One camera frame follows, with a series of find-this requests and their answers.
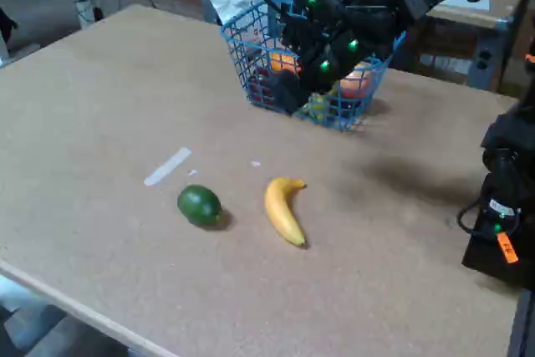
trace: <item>floor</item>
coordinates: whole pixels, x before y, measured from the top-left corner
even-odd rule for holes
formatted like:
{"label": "floor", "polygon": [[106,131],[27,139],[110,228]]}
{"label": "floor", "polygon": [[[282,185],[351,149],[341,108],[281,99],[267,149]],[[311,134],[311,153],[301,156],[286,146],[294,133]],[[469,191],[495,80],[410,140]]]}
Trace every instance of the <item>floor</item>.
{"label": "floor", "polygon": [[[152,0],[162,10],[190,18],[203,19],[201,5],[191,5],[175,0]],[[150,7],[147,0],[94,0],[104,15],[116,13],[131,4]],[[0,7],[19,28],[13,32],[9,48],[17,50],[32,43],[47,46],[79,30],[78,14],[74,0],[0,0]]]}
{"label": "floor", "polygon": [[[152,0],[163,10],[190,18],[203,19],[203,7],[175,0]],[[134,3],[150,6],[147,0],[94,0],[104,15],[116,13]],[[38,43],[41,48],[79,30],[74,0],[0,0],[0,7],[19,28],[13,32],[8,47],[16,51]],[[28,357],[118,357],[126,356],[124,347],[111,341],[77,319],[57,315],[57,309],[31,305],[19,309],[5,323],[15,345],[31,349]],[[37,341],[37,335],[46,335]],[[2,357],[10,357],[0,350]]]}

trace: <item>white label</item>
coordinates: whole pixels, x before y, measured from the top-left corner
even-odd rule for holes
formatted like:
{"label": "white label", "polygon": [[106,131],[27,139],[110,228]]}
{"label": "white label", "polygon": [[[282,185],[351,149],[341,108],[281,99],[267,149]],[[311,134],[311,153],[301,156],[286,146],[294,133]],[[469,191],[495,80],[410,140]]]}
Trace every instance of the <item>white label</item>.
{"label": "white label", "polygon": [[180,148],[166,163],[160,166],[144,181],[146,186],[153,186],[163,180],[164,177],[174,171],[186,158],[191,155],[187,148]]}
{"label": "white label", "polygon": [[498,201],[491,200],[491,203],[489,204],[489,207],[492,208],[494,211],[501,213],[502,215],[505,215],[506,217],[514,217],[515,212],[512,208],[506,207],[502,204],[500,204]]}

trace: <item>green led light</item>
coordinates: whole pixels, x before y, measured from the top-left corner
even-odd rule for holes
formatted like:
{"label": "green led light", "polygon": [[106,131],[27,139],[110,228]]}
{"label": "green led light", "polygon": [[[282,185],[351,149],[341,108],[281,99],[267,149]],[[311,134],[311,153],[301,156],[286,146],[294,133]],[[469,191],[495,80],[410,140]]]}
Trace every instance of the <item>green led light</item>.
{"label": "green led light", "polygon": [[319,68],[321,69],[321,71],[325,72],[325,71],[329,70],[329,65],[330,65],[329,61],[325,60],[323,63],[321,63],[319,65]]}
{"label": "green led light", "polygon": [[356,39],[354,41],[351,41],[348,45],[348,48],[349,50],[357,50],[357,48],[359,47],[359,41],[357,41]]}

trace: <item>banana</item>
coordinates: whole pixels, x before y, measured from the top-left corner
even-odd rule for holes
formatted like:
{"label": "banana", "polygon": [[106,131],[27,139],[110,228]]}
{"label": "banana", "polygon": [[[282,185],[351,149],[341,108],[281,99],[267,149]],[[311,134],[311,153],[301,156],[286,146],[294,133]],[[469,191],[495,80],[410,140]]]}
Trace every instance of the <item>banana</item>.
{"label": "banana", "polygon": [[269,183],[265,196],[267,216],[277,229],[277,232],[288,242],[298,247],[306,246],[306,239],[295,217],[287,204],[287,196],[296,190],[306,187],[303,180],[279,177]]}

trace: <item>tabletop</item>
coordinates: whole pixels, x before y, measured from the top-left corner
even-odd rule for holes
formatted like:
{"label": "tabletop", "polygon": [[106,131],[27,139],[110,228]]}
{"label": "tabletop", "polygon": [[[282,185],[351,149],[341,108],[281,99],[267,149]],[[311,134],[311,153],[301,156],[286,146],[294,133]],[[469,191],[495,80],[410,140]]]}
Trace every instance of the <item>tabletop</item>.
{"label": "tabletop", "polygon": [[439,5],[429,15],[483,28],[495,28],[509,20],[515,13],[520,0],[490,0],[490,3],[489,10]]}
{"label": "tabletop", "polygon": [[[127,345],[505,355],[517,295],[462,267],[454,216],[511,99],[389,71],[342,134],[251,106],[218,27],[141,7],[7,66],[0,88],[0,273]],[[308,250],[265,215],[278,176],[308,183],[293,204]],[[220,197],[226,231],[179,213],[189,183]]]}

